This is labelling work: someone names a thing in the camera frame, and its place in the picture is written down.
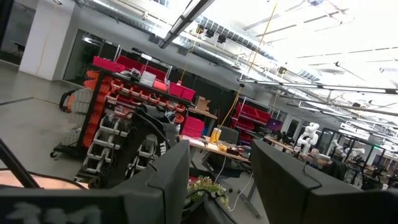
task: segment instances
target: black chair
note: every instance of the black chair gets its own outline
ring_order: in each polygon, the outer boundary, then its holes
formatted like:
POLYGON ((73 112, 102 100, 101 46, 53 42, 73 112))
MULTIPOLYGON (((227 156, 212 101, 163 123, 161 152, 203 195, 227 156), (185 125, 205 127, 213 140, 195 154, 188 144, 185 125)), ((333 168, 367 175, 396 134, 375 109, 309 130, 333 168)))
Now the black chair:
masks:
MULTIPOLYGON (((237 130, 224 126, 220 127, 220 125, 218 126, 218 128, 221 129, 221 134, 218 139, 219 141, 224 141, 234 145, 238 144, 239 132, 237 130)), ((208 154, 203 158, 202 164, 207 169, 209 169, 215 176, 217 176, 222 169, 222 172, 217 180, 218 182, 223 182, 222 179, 226 179, 229 177, 239 178, 241 176, 241 173, 244 172, 244 169, 241 167, 240 162, 236 162, 235 160, 214 152, 208 152, 208 154)), ((230 187, 228 191, 231 193, 233 191, 232 187, 230 187)))

